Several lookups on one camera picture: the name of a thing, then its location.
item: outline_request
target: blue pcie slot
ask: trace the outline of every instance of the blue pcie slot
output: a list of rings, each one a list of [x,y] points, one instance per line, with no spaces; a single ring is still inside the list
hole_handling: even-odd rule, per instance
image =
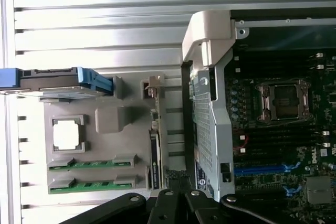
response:
[[[108,91],[113,91],[113,83],[109,79],[103,77],[92,69],[77,68],[78,82],[91,85],[91,89],[101,88]]]
[[[252,175],[266,173],[284,173],[285,168],[280,166],[252,167],[252,168],[235,168],[235,175]]]
[[[252,174],[267,174],[267,173],[284,173],[284,169],[279,170],[250,170],[250,171],[242,171],[242,172],[235,172],[235,175],[252,175]]]
[[[263,166],[263,167],[252,167],[252,168],[235,168],[235,172],[242,172],[242,171],[254,171],[254,170],[284,170],[284,166],[277,165],[277,166]]]

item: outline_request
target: blue drive tray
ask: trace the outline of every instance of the blue drive tray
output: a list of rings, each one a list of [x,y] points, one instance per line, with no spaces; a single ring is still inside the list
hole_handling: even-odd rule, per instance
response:
[[[89,68],[53,70],[0,69],[0,94],[42,99],[82,99],[113,95],[113,81]]]

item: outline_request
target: screw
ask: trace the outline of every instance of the screw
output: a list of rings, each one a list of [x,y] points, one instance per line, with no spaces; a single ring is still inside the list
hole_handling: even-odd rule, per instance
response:
[[[236,202],[237,201],[237,199],[233,196],[227,196],[226,200],[229,201],[229,202]]]
[[[191,195],[192,195],[192,196],[199,196],[199,195],[200,195],[200,192],[199,192],[199,191],[192,191],[192,192],[191,192]]]

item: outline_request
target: pcie slot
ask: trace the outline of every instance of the pcie slot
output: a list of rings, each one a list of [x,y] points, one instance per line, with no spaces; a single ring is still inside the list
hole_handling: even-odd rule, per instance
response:
[[[285,168],[282,165],[252,168],[234,168],[235,175],[269,174],[283,172],[285,172]]]
[[[265,154],[265,153],[251,153],[251,154],[243,154],[243,155],[237,155],[234,157],[235,162],[248,162],[248,161],[254,161],[254,160],[265,160],[265,161],[275,161],[275,160],[281,160],[283,156],[281,154]]]
[[[237,168],[244,168],[244,167],[251,167],[251,166],[265,166],[265,165],[280,165],[283,160],[271,160],[271,159],[265,159],[265,160],[250,160],[250,161],[242,161],[242,162],[235,162],[235,167]]]
[[[286,208],[288,205],[286,194],[282,189],[238,190],[236,194],[272,207]]]

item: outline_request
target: white label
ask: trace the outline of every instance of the white label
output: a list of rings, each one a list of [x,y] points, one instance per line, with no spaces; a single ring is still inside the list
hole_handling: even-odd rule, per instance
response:
[[[74,150],[79,145],[78,124],[73,120],[59,120],[54,125],[54,146],[59,150]]]
[[[200,179],[199,184],[200,184],[201,186],[204,186],[205,183],[206,183],[205,179]]]
[[[320,153],[321,153],[321,157],[327,157],[327,155],[328,155],[327,149],[321,149]]]

